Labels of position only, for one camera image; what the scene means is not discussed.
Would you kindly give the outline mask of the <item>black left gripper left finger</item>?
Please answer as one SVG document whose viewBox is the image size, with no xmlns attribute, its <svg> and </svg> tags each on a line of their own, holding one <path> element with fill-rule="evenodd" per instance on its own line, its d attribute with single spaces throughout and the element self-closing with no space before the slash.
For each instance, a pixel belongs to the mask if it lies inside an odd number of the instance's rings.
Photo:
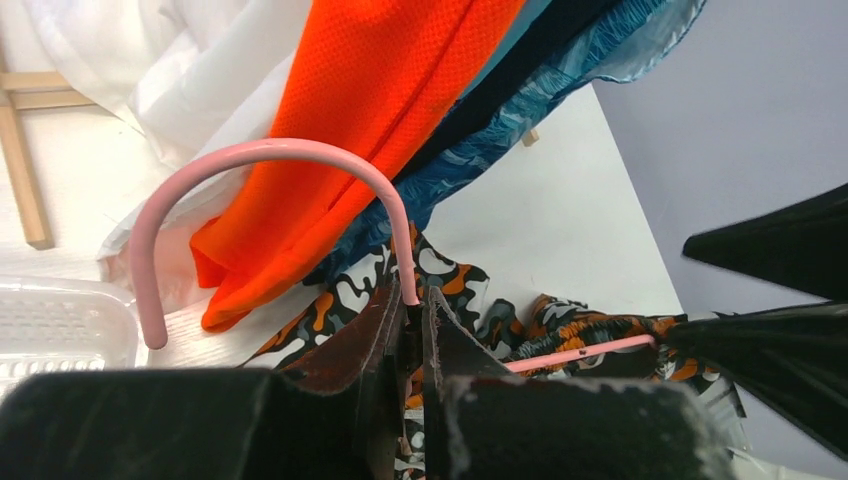
<svg viewBox="0 0 848 480">
<path fill-rule="evenodd" d="M 402 429 L 398 286 L 282 371 L 32 377 L 1 406 L 5 479 L 389 479 Z"/>
</svg>

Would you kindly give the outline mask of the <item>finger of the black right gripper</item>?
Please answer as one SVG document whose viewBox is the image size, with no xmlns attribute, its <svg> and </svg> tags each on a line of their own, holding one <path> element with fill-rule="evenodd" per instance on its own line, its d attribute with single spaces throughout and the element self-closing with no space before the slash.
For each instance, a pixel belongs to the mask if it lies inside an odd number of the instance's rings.
<svg viewBox="0 0 848 480">
<path fill-rule="evenodd" d="M 665 343 L 718 370 L 846 459 L 846 303 L 687 322 L 669 328 Z"/>
<path fill-rule="evenodd" d="M 847 186 L 690 236 L 682 255 L 828 300 L 847 299 Z"/>
</svg>

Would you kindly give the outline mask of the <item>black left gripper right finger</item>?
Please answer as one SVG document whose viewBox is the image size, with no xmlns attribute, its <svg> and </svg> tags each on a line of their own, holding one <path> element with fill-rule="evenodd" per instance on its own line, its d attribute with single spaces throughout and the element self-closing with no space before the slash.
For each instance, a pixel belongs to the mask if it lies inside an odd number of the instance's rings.
<svg viewBox="0 0 848 480">
<path fill-rule="evenodd" d="M 729 451 L 686 386 L 536 380 L 511 373 L 422 297 L 423 413 L 430 479 L 731 479 Z"/>
</svg>

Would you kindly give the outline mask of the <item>camouflage orange black shorts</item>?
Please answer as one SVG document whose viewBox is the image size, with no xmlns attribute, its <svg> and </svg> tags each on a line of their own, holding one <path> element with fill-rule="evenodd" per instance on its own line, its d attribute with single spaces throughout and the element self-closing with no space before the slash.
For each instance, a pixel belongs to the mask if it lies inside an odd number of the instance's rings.
<svg viewBox="0 0 848 480">
<path fill-rule="evenodd" d="M 663 336 L 676 324 L 676 316 L 610 315 L 591 310 L 584 303 L 542 294 L 532 305 L 531 322 L 524 325 L 515 306 L 504 299 L 486 303 L 488 275 L 479 267 L 452 261 L 437 252 L 417 230 L 411 231 L 413 258 L 421 269 L 417 277 L 441 290 L 460 324 L 496 357 L 526 359 L 567 348 L 650 334 Z M 351 322 L 389 279 L 394 260 L 389 246 L 374 248 L 366 257 L 333 279 L 300 315 L 268 340 L 254 355 L 256 362 L 270 361 L 283 368 L 318 346 Z M 568 450 L 556 453 L 549 447 L 532 448 L 521 455 L 498 453 L 481 462 L 487 479 L 733 479 L 734 455 L 715 452 L 715 468 L 685 467 L 682 454 L 662 453 L 656 460 L 629 447 L 622 451 L 623 466 L 613 464 L 613 451 L 600 459 L 579 457 Z"/>
</svg>

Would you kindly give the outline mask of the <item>pink wire hanger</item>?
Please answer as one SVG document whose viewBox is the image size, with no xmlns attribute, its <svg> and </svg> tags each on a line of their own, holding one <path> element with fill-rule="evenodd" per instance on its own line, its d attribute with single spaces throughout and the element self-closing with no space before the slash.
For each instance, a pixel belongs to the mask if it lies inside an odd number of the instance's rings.
<svg viewBox="0 0 848 480">
<path fill-rule="evenodd" d="M 317 141 L 280 138 L 233 145 L 205 155 L 171 175 L 143 205 L 131 229 L 128 252 L 140 329 L 148 348 L 159 350 L 168 342 L 154 262 L 156 238 L 167 214 L 185 194 L 210 177 L 244 165 L 283 160 L 336 167 L 374 191 L 389 214 L 408 325 L 417 333 L 422 330 L 423 307 L 417 295 L 407 214 L 391 181 L 372 164 L 344 149 Z"/>
</svg>

